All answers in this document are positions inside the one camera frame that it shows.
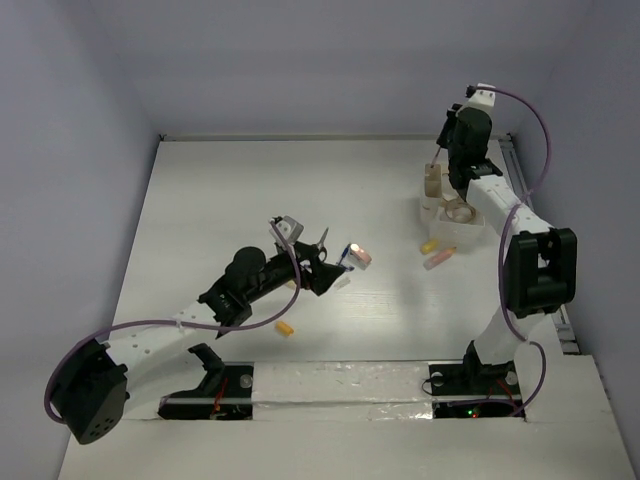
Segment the beige masking tape roll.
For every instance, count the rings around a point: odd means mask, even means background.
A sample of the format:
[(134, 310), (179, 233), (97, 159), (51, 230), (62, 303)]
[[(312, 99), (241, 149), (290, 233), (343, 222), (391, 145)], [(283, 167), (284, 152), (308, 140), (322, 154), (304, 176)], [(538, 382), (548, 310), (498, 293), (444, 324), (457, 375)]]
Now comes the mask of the beige masking tape roll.
[(475, 218), (476, 210), (472, 206), (467, 205), (466, 208), (460, 208), (454, 211), (445, 211), (445, 214), (455, 223), (466, 224)]

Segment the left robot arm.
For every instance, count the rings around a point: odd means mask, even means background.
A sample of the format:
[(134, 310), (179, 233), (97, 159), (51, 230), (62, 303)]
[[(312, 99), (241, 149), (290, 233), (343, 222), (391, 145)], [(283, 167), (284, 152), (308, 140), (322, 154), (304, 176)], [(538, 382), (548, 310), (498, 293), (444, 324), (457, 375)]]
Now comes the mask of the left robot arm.
[(78, 342), (47, 383), (47, 415), (66, 425), (79, 443), (93, 443), (135, 403), (131, 394), (135, 382), (182, 352), (199, 359), (186, 375), (193, 389), (163, 396), (160, 417), (191, 419), (191, 413), (178, 409), (181, 399), (207, 400), (210, 415), (224, 415), (219, 402), (238, 380), (237, 369), (225, 365), (208, 344), (196, 342), (196, 332), (214, 331), (223, 336), (248, 331), (251, 327), (246, 321), (255, 301), (287, 282), (293, 282), (296, 293), (308, 290), (321, 296), (348, 270), (342, 263), (326, 262), (322, 244), (286, 241), (277, 250), (272, 258), (257, 247), (238, 250), (224, 274), (176, 318), (122, 324), (122, 329), (134, 331), (126, 338), (110, 340), (101, 331)]

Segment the clear tape roll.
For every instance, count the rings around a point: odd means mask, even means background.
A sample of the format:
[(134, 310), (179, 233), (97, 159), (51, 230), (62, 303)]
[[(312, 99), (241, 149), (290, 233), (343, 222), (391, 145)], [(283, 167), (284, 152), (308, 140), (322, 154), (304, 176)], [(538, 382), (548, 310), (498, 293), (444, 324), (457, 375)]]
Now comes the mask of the clear tape roll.
[(454, 198), (443, 201), (443, 208), (445, 211), (454, 211), (460, 208), (466, 208), (467, 204), (461, 198)]

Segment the black handled scissors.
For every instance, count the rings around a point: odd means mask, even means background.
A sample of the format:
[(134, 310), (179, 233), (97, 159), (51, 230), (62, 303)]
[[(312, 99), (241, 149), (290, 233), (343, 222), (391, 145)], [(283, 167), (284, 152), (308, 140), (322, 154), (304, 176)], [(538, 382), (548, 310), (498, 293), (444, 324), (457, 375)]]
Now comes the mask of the black handled scissors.
[(329, 228), (326, 227), (320, 239), (311, 246), (311, 261), (312, 262), (324, 262), (327, 258), (327, 249), (325, 246), (325, 240), (328, 236)]

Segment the blue gel pen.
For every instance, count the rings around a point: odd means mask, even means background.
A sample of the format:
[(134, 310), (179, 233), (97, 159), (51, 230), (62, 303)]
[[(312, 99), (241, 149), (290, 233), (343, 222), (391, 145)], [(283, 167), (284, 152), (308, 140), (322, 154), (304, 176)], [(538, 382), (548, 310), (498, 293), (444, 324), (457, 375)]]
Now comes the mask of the blue gel pen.
[(337, 266), (340, 266), (341, 268), (344, 269), (345, 266), (350, 266), (349, 263), (347, 262), (346, 258), (348, 256), (349, 253), (349, 249), (350, 249), (350, 245), (347, 244), (344, 248), (344, 250), (342, 251), (338, 261), (336, 262)]

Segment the red gel pen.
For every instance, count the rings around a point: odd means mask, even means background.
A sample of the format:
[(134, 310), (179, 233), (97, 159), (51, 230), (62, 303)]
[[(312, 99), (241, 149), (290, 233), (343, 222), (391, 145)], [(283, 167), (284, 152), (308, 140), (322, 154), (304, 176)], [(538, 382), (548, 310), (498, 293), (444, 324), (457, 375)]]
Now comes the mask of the red gel pen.
[(431, 161), (431, 166), (432, 167), (436, 165), (441, 151), (442, 151), (442, 148), (440, 146), (438, 146), (438, 148), (436, 150), (436, 153), (435, 153), (435, 155), (434, 155), (434, 157), (432, 158), (432, 161)]

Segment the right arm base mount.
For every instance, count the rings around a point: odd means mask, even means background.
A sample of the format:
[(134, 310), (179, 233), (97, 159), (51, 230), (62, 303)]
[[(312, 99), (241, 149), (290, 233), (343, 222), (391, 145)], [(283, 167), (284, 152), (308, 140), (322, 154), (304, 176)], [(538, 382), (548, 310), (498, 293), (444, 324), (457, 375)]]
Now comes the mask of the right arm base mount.
[(462, 363), (430, 364), (421, 388), (431, 398), (435, 419), (524, 416), (517, 413), (523, 400), (513, 362), (477, 374), (467, 372)]

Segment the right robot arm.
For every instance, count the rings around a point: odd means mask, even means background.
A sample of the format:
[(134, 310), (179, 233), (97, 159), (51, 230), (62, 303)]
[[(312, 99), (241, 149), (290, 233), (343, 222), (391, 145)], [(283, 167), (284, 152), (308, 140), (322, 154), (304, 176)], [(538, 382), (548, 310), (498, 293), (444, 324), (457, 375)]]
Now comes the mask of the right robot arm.
[(573, 300), (577, 237), (538, 217), (488, 158), (492, 120), (485, 106), (455, 104), (437, 143), (448, 155), (449, 180), (461, 199), (499, 234), (499, 307), (461, 364), (444, 375), (482, 392), (508, 370), (519, 346), (545, 316)]

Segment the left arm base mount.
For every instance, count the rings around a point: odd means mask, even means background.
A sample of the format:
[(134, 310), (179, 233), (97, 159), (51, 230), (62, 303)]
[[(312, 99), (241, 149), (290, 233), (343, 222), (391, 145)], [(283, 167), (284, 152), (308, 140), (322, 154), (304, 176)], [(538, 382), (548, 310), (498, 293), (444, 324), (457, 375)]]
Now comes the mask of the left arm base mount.
[(254, 364), (225, 364), (205, 343), (188, 352), (199, 359), (204, 376), (196, 387), (164, 396), (158, 416), (163, 420), (251, 420)]

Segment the white perforated organizer basket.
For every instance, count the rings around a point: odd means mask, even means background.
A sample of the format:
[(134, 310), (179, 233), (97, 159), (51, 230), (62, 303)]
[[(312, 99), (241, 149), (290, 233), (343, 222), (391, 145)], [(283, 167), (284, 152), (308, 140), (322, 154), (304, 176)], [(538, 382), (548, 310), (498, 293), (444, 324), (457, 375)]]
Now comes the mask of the white perforated organizer basket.
[(479, 239), (485, 228), (484, 217), (451, 186), (446, 166), (425, 166), (419, 198), (420, 218), (429, 239), (464, 246)]

